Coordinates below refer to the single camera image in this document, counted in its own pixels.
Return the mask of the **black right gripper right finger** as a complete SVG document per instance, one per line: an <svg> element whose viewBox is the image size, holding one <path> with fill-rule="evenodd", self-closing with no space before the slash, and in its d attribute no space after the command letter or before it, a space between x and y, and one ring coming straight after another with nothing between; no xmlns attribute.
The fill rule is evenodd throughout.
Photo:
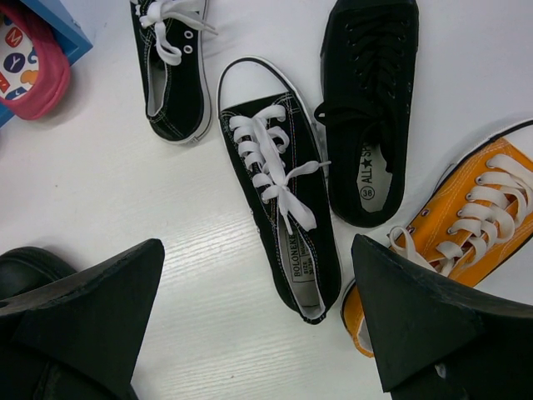
<svg viewBox="0 0 533 400"><path fill-rule="evenodd" d="M357 234L356 287L394 399L530 399L532 307L480 292Z"/></svg>

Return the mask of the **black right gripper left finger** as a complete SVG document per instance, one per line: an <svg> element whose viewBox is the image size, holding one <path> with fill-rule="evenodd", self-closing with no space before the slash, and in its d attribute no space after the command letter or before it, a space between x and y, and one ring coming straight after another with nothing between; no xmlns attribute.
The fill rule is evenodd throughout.
<svg viewBox="0 0 533 400"><path fill-rule="evenodd" d="M151 238L1 307L4 399L134 399L164 247Z"/></svg>

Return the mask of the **orange sneaker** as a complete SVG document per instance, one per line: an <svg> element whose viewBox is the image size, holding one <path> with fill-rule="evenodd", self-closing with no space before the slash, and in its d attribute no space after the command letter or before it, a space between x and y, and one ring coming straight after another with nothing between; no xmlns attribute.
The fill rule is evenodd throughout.
<svg viewBox="0 0 533 400"><path fill-rule="evenodd" d="M388 249L473 288L532 239L532 122L501 129L452 163Z"/></svg>

